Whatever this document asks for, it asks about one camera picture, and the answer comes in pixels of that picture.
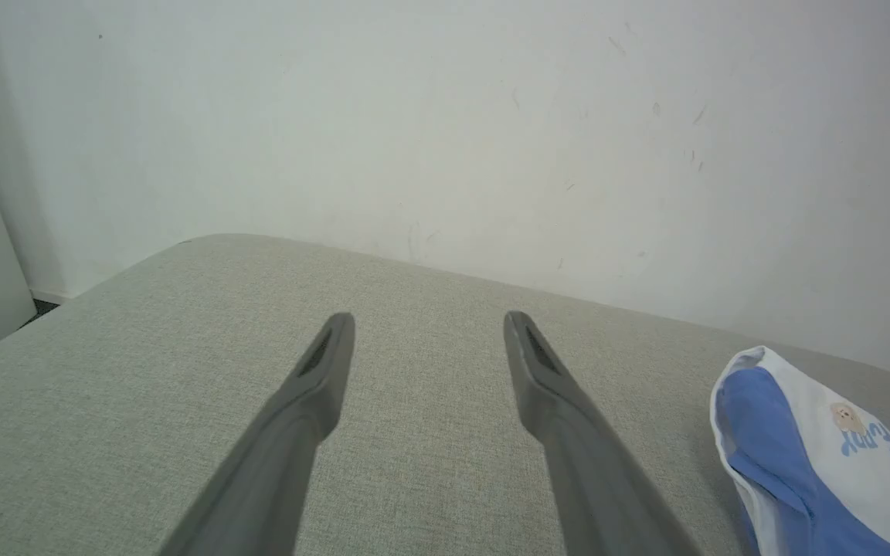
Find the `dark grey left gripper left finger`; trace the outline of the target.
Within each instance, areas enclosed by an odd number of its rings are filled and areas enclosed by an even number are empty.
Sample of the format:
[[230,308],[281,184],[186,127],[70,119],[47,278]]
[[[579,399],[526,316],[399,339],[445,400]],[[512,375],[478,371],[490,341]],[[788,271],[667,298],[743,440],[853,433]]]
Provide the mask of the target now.
[[318,447],[335,430],[355,345],[332,314],[171,532],[160,556],[292,556]]

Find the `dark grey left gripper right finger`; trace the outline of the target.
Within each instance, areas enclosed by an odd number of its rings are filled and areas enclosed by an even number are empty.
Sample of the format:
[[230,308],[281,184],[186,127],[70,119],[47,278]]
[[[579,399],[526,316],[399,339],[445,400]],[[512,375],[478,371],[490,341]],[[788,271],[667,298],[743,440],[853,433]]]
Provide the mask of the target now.
[[566,556],[698,556],[529,314],[505,314],[504,343],[517,414],[543,447]]

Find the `light grey fabric sofa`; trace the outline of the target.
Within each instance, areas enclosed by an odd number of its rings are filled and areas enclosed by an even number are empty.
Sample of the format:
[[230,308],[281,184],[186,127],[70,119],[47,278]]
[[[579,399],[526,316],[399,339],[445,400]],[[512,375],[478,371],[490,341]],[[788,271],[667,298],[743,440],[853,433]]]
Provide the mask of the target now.
[[297,556],[558,556],[504,316],[539,324],[696,550],[742,554],[710,426],[760,339],[252,235],[156,253],[0,341],[0,556],[156,556],[319,328],[353,314]]

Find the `white and blue t-shirt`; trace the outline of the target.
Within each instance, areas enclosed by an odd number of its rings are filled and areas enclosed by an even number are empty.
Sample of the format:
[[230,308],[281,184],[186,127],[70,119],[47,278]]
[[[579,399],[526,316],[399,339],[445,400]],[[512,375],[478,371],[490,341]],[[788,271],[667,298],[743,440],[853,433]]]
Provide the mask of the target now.
[[766,346],[737,353],[710,419],[756,556],[890,556],[890,427]]

